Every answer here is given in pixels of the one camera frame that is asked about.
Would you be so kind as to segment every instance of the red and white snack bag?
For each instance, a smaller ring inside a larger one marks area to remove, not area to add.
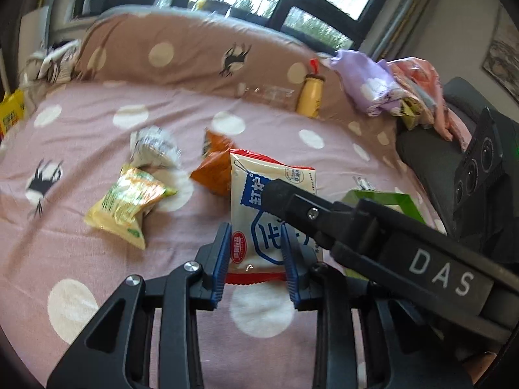
[[[241,149],[230,151],[231,222],[228,284],[255,284],[284,279],[281,254],[282,221],[261,210],[261,192],[266,183],[277,178],[316,194],[316,170],[288,166],[275,159]],[[298,234],[300,243],[311,245],[319,258],[322,253],[314,240]]]

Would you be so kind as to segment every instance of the pillow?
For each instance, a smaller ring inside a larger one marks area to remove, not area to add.
[[[236,97],[245,88],[292,91],[295,110],[310,60],[317,54],[301,42],[243,20],[186,10],[118,13],[87,32],[76,70],[82,80],[124,80],[181,87]],[[339,77],[325,77],[321,116],[351,105]]]

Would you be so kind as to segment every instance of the green box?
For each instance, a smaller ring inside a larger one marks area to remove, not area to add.
[[[416,208],[413,199],[411,199],[411,196],[409,196],[408,194],[353,189],[346,193],[346,196],[344,196],[342,202],[350,206],[356,206],[357,202],[359,202],[359,200],[361,200],[362,198],[368,198],[377,203],[380,203],[381,205],[388,206],[402,214],[405,214],[425,224],[424,218],[422,218],[422,215]],[[346,271],[347,277],[368,280],[367,278],[363,277],[360,273],[357,273],[352,269],[348,269],[346,267],[344,270]]]

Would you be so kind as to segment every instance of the white snack bag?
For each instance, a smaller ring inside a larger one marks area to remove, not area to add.
[[[180,149],[173,137],[157,126],[142,128],[130,135],[131,163],[135,168],[155,166],[180,168]]]
[[[266,183],[277,178],[316,194],[316,170],[292,167],[275,159],[241,149],[230,151],[231,222],[229,284],[253,284],[283,279],[280,250],[281,224],[278,217],[261,210],[261,192]],[[300,243],[311,245],[319,260],[320,248],[314,240],[299,233]]]

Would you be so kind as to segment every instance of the white polka dot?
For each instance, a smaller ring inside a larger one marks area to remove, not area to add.
[[[324,148],[324,141],[321,136],[319,136],[316,132],[312,130],[299,130],[299,138],[310,148],[313,149],[322,149]]]
[[[43,108],[41,112],[34,119],[34,126],[37,128],[48,126],[61,114],[60,105],[52,105],[50,107]]]
[[[378,77],[370,77],[366,79],[366,83],[362,84],[360,91],[366,100],[376,101],[388,91],[388,85]]]
[[[124,80],[105,80],[103,82],[103,86],[105,88],[118,88],[125,84],[126,84],[126,82]]]
[[[153,67],[167,66],[173,56],[175,55],[175,48],[171,43],[164,41],[155,45],[148,54],[148,60]]]
[[[436,229],[444,234],[447,234],[447,231],[445,229],[445,225],[443,224],[441,219],[435,219],[434,225],[436,225]]]
[[[153,176],[177,190],[173,196],[166,197],[157,205],[156,210],[159,212],[173,212],[184,206],[193,195],[194,187],[189,174],[182,170],[158,170]]]
[[[49,294],[47,313],[50,324],[58,336],[69,344],[76,339],[97,310],[94,296],[77,280],[61,280]]]
[[[41,175],[43,180],[52,180],[53,183],[55,183],[63,176],[63,168],[56,162],[43,162],[38,166],[37,174],[38,176]],[[43,198],[43,195],[39,191],[29,188],[30,183],[34,180],[34,176],[35,174],[27,179],[27,183],[25,184],[25,197],[27,197],[31,205],[36,207]]]
[[[364,161],[370,160],[368,153],[356,143],[354,143],[354,151],[359,157],[364,159]]]
[[[295,312],[286,283],[275,280],[237,287],[229,309],[238,329],[254,337],[281,334],[289,327]]]
[[[360,128],[360,124],[357,123],[357,121],[352,121],[351,123],[349,123],[348,128],[357,136],[362,136],[362,130]]]
[[[384,161],[384,163],[385,163],[388,167],[390,167],[390,168],[394,168],[393,163],[392,163],[389,159],[387,159],[385,156],[382,157],[382,160]]]
[[[49,92],[47,92],[46,97],[54,95],[55,93],[61,92],[62,90],[66,89],[66,84],[63,84],[61,86],[58,86],[57,88],[51,89]]]
[[[377,134],[377,139],[381,145],[387,146],[389,144],[389,139],[388,139],[388,135],[386,134],[386,132]]]
[[[106,50],[98,46],[90,59],[88,60],[87,69],[89,70],[101,70],[106,62]]]
[[[138,124],[144,123],[150,113],[146,105],[125,105],[120,107],[114,115],[115,126],[128,130]]]
[[[245,130],[245,121],[227,111],[220,111],[211,122],[213,131],[229,136],[235,136]]]
[[[305,81],[307,74],[308,71],[303,63],[294,63],[290,66],[289,71],[286,72],[286,77],[290,83],[298,85]]]
[[[407,165],[404,164],[402,161],[400,161],[400,159],[398,159],[398,161],[396,161],[396,163],[398,164],[398,166],[400,167],[400,169],[403,172],[407,172]]]

